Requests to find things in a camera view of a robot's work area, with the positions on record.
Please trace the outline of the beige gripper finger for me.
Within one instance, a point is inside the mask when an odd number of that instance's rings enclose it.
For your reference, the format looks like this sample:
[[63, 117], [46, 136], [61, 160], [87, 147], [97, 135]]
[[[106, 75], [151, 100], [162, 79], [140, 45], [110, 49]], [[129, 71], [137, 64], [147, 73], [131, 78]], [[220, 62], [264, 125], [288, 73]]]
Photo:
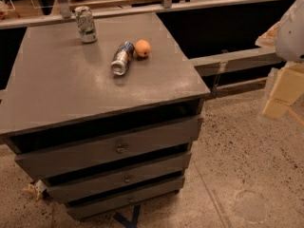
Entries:
[[276, 22], [266, 32], [258, 36], [256, 39], [256, 45], [258, 47], [274, 47], [276, 45], [276, 32], [279, 23]]
[[287, 62], [275, 77], [261, 115], [279, 119], [304, 94], [304, 63]]

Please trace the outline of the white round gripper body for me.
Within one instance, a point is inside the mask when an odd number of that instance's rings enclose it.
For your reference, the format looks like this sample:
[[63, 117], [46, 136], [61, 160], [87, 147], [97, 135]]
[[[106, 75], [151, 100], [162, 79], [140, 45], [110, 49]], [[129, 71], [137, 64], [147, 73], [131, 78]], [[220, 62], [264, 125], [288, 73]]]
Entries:
[[275, 50], [285, 61], [304, 62], [304, 0], [295, 0], [281, 17]]

